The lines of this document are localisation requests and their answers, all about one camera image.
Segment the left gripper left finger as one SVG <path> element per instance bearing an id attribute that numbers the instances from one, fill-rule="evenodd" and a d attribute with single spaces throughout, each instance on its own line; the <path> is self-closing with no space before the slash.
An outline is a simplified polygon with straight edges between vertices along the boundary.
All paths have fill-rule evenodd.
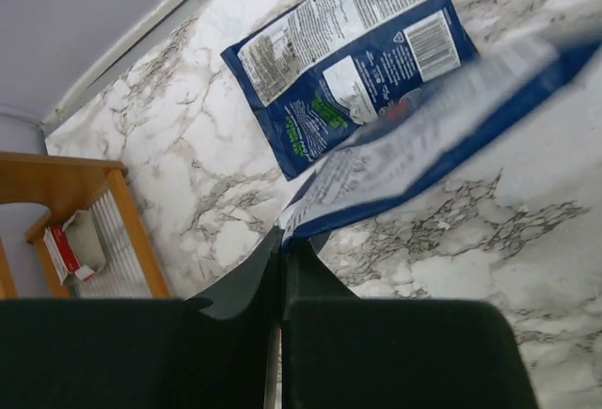
<path id="1" fill-rule="evenodd" d="M 1 305 L 5 408 L 271 408 L 281 232 L 183 299 Z"/>

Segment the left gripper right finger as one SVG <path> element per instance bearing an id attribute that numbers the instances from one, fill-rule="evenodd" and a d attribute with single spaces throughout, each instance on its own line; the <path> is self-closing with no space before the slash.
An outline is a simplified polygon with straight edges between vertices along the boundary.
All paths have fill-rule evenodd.
<path id="1" fill-rule="evenodd" d="M 534 408 L 510 324 L 475 300 L 360 298 L 309 243 L 285 250 L 286 408 Z"/>

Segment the blue snack bag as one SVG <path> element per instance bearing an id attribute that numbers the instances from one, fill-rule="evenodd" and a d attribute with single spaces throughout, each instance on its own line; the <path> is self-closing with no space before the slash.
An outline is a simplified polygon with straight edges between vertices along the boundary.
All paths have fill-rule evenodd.
<path id="1" fill-rule="evenodd" d="M 282 243 L 418 196 L 571 84 L 600 46 L 598 26 L 543 31 L 429 85 L 406 113 L 358 129 L 325 156 L 279 218 Z"/>
<path id="2" fill-rule="evenodd" d="M 292 180 L 476 55 L 452 0 L 304 0 L 222 58 Z"/>

